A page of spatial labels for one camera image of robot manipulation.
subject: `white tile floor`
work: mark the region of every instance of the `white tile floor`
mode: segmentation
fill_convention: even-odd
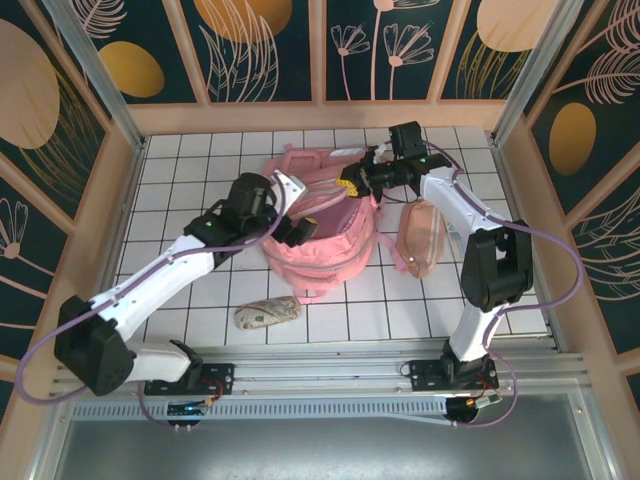
[[[464,179],[499,214],[509,207],[482,129],[427,128],[426,137],[446,149],[469,172]],[[229,192],[241,172],[260,172],[284,145],[335,147],[379,144],[386,129],[165,135],[151,139],[138,187],[117,281],[126,280],[181,234],[182,228]],[[390,195],[413,200],[412,192]],[[389,203],[379,230],[395,239],[403,204]],[[369,266],[302,315],[268,329],[241,331],[233,322],[235,307],[254,300],[288,295],[290,287],[269,270],[258,248],[235,255],[218,270],[179,292],[155,312],[135,338],[176,338],[194,347],[313,343],[449,336],[460,319],[460,255],[447,241],[440,264],[422,281],[393,268],[385,248],[377,247]],[[536,303],[528,292],[523,303]],[[540,312],[509,315],[499,335],[547,333]]]

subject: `white robotic arm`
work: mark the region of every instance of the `white robotic arm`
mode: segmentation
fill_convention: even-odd
[[[531,239],[488,220],[488,208],[478,211],[482,211],[477,208],[482,202],[466,186],[456,185],[454,165],[442,155],[427,155],[417,123],[392,127],[390,134],[394,161],[376,163],[379,151],[370,148],[359,163],[343,170],[339,183],[349,187],[352,196],[374,195],[378,199],[385,188],[409,185],[433,203],[460,234],[465,250],[462,288],[467,302],[458,328],[445,344],[438,375],[450,386],[462,385],[486,367],[484,340],[487,333],[488,340],[494,334],[487,328],[495,314],[531,288]],[[233,183],[226,200],[194,219],[184,235],[136,275],[89,302],[77,297],[65,302],[60,325],[111,304],[56,337],[56,357],[96,395],[106,395],[127,381],[161,380],[187,387],[198,382],[202,360],[183,343],[128,341],[163,303],[233,255],[219,247],[243,245],[264,235],[277,212],[286,212],[304,193],[304,185],[295,177],[281,172],[275,175],[285,188],[284,199],[268,179],[245,173]],[[285,216],[272,236],[295,246],[310,238],[314,229],[305,220],[294,226]],[[504,252],[504,258],[498,258],[496,250]]]
[[[417,122],[391,127],[389,134],[393,161],[377,163],[376,150],[369,148],[359,163],[343,170],[339,183],[351,196],[374,195],[378,200],[384,189],[407,185],[433,203],[457,230],[465,256],[462,290],[467,302],[456,331],[445,343],[438,371],[428,375],[442,377],[443,382],[435,382],[438,385],[468,385],[492,362],[485,348],[497,328],[496,323],[494,331],[487,331],[492,320],[533,285],[531,237],[489,220],[489,216],[504,219],[457,182],[458,166],[450,159],[428,154]]]
[[[185,227],[184,235],[126,282],[89,302],[77,297],[65,302],[60,311],[61,325],[100,305],[110,306],[56,337],[56,357],[96,395],[110,393],[129,381],[192,383],[202,362],[186,345],[178,341],[138,344],[129,340],[162,304],[235,253],[222,251],[224,247],[264,235],[277,214],[286,213],[306,191],[295,177],[280,171],[274,177],[283,187],[284,198],[280,188],[272,188],[268,179],[243,174],[233,183],[228,199],[194,219]],[[294,246],[306,241],[314,229],[304,221],[294,227],[284,216],[272,236]]]
[[[442,212],[444,218],[456,229],[462,239],[462,251],[466,252],[469,236],[478,230],[501,230],[502,226],[480,215],[469,202],[464,199],[454,186],[453,167],[439,167],[422,176],[420,191],[422,197],[433,203]],[[459,188],[477,205],[484,205],[464,183],[459,183]],[[502,219],[500,215],[492,212],[488,207],[486,212],[492,217]],[[449,339],[449,345],[455,356],[461,362],[469,362],[484,357],[487,354],[483,346],[484,333],[495,314],[504,308],[501,304],[488,312],[483,312],[477,306],[467,302],[456,331]],[[495,331],[489,333],[489,341]]]

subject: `leaf illustration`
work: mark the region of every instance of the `leaf illustration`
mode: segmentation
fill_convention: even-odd
[[[584,84],[591,102],[623,104],[640,86],[640,48],[610,50],[593,63],[586,78],[556,88],[553,93]]]
[[[605,35],[611,48],[619,52],[640,48],[640,0],[618,0]]]
[[[200,30],[209,48],[207,88],[214,102],[271,101],[279,79],[278,50],[268,23],[256,17],[249,4],[245,4],[247,18],[243,19],[231,0],[222,0],[220,7],[211,0],[203,6],[210,34]],[[220,15],[224,8],[226,15]]]
[[[640,295],[640,188],[616,208],[585,218],[574,238],[598,299]]]
[[[124,0],[71,0],[71,5],[92,38],[109,38],[127,16]]]

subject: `floral wallpaper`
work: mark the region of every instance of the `floral wallpaper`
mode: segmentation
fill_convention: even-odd
[[[451,4],[328,0],[326,100],[425,99]]]
[[[105,131],[16,1],[0,9],[0,153],[71,218]]]
[[[640,168],[573,229],[618,353],[640,349]]]
[[[67,235],[0,178],[0,354],[21,358]]]
[[[185,0],[213,103],[311,100],[307,0]]]
[[[443,99],[506,99],[557,0],[471,0]]]
[[[640,1],[612,0],[532,126],[566,213],[640,141]]]
[[[195,102],[162,1],[68,1],[127,103]],[[38,6],[69,50],[42,0]]]

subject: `small cloth bag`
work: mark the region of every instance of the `small cloth bag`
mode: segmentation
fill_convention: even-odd
[[[433,270],[444,250],[447,228],[440,210],[426,200],[408,203],[402,210],[396,248],[416,278]]]

